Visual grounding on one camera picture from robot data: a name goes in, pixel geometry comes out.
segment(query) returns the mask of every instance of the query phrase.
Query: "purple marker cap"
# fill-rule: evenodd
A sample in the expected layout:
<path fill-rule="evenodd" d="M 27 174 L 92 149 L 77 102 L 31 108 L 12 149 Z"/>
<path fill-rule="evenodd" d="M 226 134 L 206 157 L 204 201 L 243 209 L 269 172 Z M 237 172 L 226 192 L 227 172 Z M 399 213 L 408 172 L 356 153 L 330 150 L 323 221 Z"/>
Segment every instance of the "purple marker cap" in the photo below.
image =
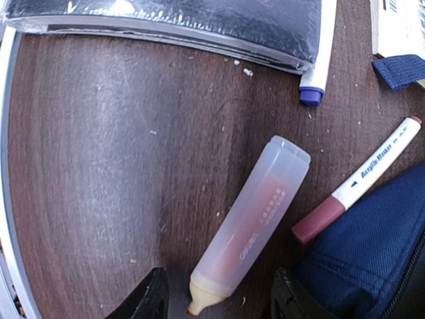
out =
<path fill-rule="evenodd" d="M 299 101 L 302 104 L 307 106 L 319 106 L 321 98 L 325 94 L 321 88 L 313 88 L 309 86 L 304 86 L 299 88 L 301 95 L 299 96 Z"/>

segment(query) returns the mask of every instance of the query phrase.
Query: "zipper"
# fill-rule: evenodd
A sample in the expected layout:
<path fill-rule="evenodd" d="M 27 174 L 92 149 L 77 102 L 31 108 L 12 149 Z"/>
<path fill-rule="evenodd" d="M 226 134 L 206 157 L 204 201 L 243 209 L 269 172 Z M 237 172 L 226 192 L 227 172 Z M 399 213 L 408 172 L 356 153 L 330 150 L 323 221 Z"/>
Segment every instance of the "zipper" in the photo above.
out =
<path fill-rule="evenodd" d="M 392 297 L 390 304 L 387 306 L 384 313 L 382 314 L 381 317 L 379 317 L 379 319 L 387 319 L 392 314 L 392 311 L 394 310 L 395 306 L 397 305 L 398 301 L 403 295 L 404 290 L 406 289 L 406 286 L 410 280 L 410 276 L 412 275 L 414 267 L 416 266 L 416 262 L 418 261 L 420 253 L 422 252 L 422 249 L 424 248 L 424 246 L 425 246 L 425 231 L 422 232 L 422 235 L 419 238 L 419 242 L 414 249 L 412 257 L 409 260 L 409 264 L 407 265 L 407 268 L 403 274 L 403 278 L 400 282 L 400 285 L 398 285 L 398 288 L 394 297 Z"/>

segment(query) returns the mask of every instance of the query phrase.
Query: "silver frame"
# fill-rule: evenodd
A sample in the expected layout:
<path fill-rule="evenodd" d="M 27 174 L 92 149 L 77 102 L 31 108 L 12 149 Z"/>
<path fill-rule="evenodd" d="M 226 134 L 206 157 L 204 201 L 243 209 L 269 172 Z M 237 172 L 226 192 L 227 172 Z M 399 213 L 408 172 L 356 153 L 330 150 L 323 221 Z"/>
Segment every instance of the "silver frame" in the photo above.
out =
<path fill-rule="evenodd" d="M 15 292 L 28 319 L 41 319 L 19 250 L 9 188 L 8 135 L 12 81 L 21 34 L 6 27 L 0 48 L 0 241 Z"/>
<path fill-rule="evenodd" d="M 22 319 L 15 305 L 15 297 L 6 261 L 0 253 L 0 319 Z"/>

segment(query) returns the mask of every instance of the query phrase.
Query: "marker cap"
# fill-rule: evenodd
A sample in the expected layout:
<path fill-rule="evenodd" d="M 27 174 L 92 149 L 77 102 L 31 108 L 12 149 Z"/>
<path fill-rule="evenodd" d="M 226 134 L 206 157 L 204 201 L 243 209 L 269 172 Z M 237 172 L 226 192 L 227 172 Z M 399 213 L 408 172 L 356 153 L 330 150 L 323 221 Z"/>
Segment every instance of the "marker cap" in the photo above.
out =
<path fill-rule="evenodd" d="M 321 98 L 325 94 L 321 88 L 313 88 L 313 87 L 301 87 L 299 88 L 301 95 L 299 96 L 299 101 L 302 104 L 307 106 L 318 107 L 320 105 Z"/>
<path fill-rule="evenodd" d="M 314 240 L 318 234 L 345 212 L 345 207 L 333 196 L 329 196 L 322 204 L 305 216 L 292 227 L 292 233 L 306 245 Z"/>

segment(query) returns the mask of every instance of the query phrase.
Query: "metal rim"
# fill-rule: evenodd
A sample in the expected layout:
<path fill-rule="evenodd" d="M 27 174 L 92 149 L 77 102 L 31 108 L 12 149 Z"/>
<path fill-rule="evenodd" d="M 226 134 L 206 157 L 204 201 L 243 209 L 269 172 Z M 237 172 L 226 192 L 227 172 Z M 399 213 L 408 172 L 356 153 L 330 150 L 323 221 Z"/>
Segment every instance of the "metal rim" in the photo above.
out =
<path fill-rule="evenodd" d="M 28 319 L 41 319 L 17 239 L 9 187 L 8 128 L 11 89 L 21 34 L 6 27 L 0 48 L 0 241 L 13 286 Z"/>

